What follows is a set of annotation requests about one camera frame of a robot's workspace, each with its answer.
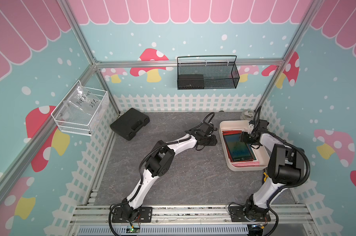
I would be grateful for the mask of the white plastic storage box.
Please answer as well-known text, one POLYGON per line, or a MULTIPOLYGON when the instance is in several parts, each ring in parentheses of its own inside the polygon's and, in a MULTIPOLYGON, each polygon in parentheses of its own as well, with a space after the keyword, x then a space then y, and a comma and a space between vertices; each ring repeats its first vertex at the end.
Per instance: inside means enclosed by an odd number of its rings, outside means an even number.
POLYGON ((219 126, 220 141, 228 168, 234 172, 259 171, 268 166, 269 156, 263 146, 241 141, 251 127, 249 121, 223 121, 219 126))

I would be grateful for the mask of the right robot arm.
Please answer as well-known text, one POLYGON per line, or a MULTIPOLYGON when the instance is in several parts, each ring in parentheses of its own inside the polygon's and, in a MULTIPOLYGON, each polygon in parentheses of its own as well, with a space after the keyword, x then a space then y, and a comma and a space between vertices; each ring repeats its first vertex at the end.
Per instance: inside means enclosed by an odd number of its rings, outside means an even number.
POLYGON ((260 118, 261 109, 257 108, 249 122, 251 132, 244 132, 240 138, 246 144, 269 151, 267 179, 245 203, 243 212, 248 221, 266 220, 272 212, 273 200, 283 190, 304 184, 310 176, 310 163, 304 150, 268 131, 269 122, 260 118))

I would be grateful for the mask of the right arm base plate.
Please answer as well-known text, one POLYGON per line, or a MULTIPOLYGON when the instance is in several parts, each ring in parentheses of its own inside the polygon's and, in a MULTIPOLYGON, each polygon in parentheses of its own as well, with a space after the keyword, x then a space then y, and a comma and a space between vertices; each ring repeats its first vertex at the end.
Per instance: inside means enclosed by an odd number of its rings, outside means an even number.
POLYGON ((232 222, 270 222, 271 217, 266 209, 246 211, 245 206, 229 206, 228 212, 232 222))

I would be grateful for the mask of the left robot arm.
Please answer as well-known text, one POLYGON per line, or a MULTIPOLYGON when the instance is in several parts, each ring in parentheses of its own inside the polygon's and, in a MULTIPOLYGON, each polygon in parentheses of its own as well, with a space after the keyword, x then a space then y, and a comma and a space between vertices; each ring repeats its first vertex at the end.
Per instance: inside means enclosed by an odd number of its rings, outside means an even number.
POLYGON ((213 134, 217 128, 211 122, 214 116, 214 112, 209 113, 199 125, 187 130, 185 135, 177 140, 170 142, 160 140, 156 143, 139 165, 140 180, 137 186, 121 203, 110 205, 110 223, 116 215, 116 209, 120 209, 120 217, 129 223, 139 218, 145 197, 154 183, 168 172, 176 155, 188 149, 194 148, 199 151, 198 147, 217 144, 216 136, 213 134))

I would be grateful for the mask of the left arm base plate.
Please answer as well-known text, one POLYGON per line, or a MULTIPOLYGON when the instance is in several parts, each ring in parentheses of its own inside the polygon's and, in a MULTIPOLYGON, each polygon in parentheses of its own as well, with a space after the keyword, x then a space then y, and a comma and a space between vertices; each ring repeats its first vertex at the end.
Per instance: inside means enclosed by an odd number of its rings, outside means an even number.
POLYGON ((133 209, 128 205, 124 207, 116 207, 113 210, 112 223, 150 223, 152 218, 152 207, 139 207, 133 209))

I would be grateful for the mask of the red frame writing tablet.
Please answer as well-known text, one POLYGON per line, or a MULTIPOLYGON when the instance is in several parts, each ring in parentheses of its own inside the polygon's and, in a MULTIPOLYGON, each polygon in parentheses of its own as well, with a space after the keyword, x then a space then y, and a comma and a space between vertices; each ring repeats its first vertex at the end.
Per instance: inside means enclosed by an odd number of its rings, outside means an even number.
POLYGON ((251 148, 246 143, 240 141, 241 134, 226 135, 223 137, 228 156, 232 162, 255 160, 251 148))

